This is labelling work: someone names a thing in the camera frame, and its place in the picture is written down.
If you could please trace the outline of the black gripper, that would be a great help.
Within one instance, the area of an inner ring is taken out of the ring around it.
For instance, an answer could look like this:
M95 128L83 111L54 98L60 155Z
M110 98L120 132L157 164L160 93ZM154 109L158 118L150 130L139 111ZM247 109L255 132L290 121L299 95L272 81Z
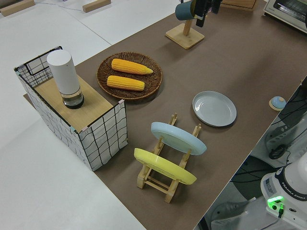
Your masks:
M205 17L208 12L217 14L221 5L221 0L196 0L194 6L194 14L196 19L196 26L203 27Z

